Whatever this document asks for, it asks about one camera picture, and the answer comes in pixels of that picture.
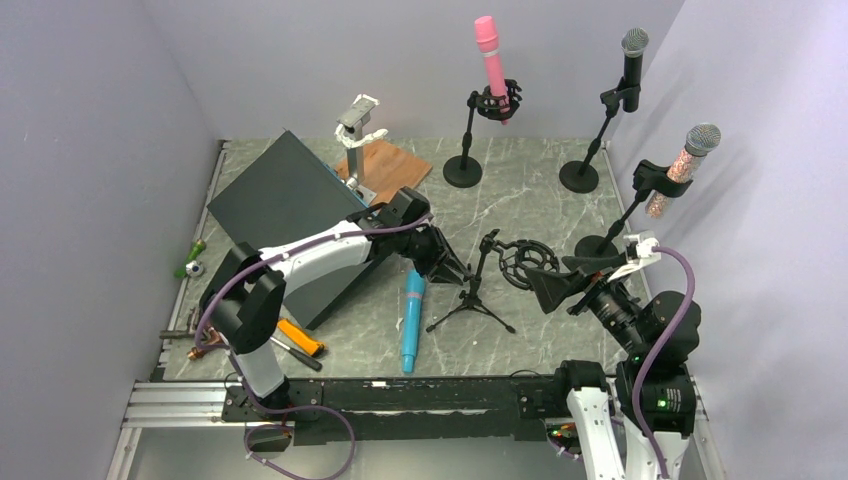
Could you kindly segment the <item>dark grey rack unit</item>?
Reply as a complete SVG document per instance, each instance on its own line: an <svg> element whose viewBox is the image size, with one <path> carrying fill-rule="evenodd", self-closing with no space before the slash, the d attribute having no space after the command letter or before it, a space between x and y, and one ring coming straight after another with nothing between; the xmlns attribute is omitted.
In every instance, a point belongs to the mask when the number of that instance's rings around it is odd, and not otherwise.
<svg viewBox="0 0 848 480"><path fill-rule="evenodd" d="M234 243L260 249L321 233L366 205L296 135L284 133L209 205ZM348 267L288 293L284 306L315 330L385 261Z"/></svg>

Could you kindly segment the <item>black tripod shock-mount stand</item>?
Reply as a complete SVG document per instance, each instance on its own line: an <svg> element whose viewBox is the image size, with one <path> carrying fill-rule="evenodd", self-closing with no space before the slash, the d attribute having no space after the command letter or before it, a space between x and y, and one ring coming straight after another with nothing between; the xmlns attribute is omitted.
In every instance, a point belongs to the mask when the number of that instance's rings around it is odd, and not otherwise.
<svg viewBox="0 0 848 480"><path fill-rule="evenodd" d="M493 229L485 235L479 243L479 259L474 274L467 278L469 287L462 290L458 296L460 304L450 310L442 318L427 326L427 333L433 332L438 326L452 315L461 311L475 311L489 316L501 324L507 332L515 334L516 329L486 307L479 295L482 285L483 271L488 255L495 252L498 255L498 270L504 279L513 287L523 291L529 291L531 285L527 271L539 268L543 271L559 273L560 265L554 251L540 241L532 239L518 239L511 242L503 242L497 239L500 229Z"/></svg>

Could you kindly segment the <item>blue microphone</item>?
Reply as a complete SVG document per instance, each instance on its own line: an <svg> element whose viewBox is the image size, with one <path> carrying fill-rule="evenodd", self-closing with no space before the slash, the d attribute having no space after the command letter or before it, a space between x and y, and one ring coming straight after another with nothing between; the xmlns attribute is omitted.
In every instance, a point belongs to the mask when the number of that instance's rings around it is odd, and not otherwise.
<svg viewBox="0 0 848 480"><path fill-rule="evenodd" d="M414 269L406 279L406 303L401 339L401 368L404 374L412 374L418 353L420 318L426 280Z"/></svg>

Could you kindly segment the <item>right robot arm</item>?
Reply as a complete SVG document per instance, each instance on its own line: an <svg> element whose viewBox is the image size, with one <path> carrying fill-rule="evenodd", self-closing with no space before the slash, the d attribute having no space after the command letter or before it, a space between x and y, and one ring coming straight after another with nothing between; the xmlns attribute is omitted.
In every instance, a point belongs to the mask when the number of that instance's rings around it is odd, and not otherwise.
<svg viewBox="0 0 848 480"><path fill-rule="evenodd" d="M614 380L586 360L565 360L554 373L552 404L573 419L590 479L676 479L694 432L697 399L685 365L699 344L694 270L674 249L654 247L651 255L677 260L686 289L663 291L643 307L618 281L637 264L623 255L569 273L527 272L543 312L581 294L570 314L593 313L627 353Z"/></svg>

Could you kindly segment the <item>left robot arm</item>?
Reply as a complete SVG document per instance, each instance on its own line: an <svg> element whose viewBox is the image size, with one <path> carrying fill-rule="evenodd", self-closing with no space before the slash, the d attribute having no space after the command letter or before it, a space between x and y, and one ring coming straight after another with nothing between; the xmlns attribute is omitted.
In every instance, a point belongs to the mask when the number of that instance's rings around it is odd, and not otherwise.
<svg viewBox="0 0 848 480"><path fill-rule="evenodd" d="M463 285L467 266L432 224L429 200L410 187L348 215L331 228L276 247L242 242L230 249L198 305L200 324L224 339L234 369L246 382L248 407L264 420L290 404L290 382L272 337L286 297L338 270L397 255L431 283Z"/></svg>

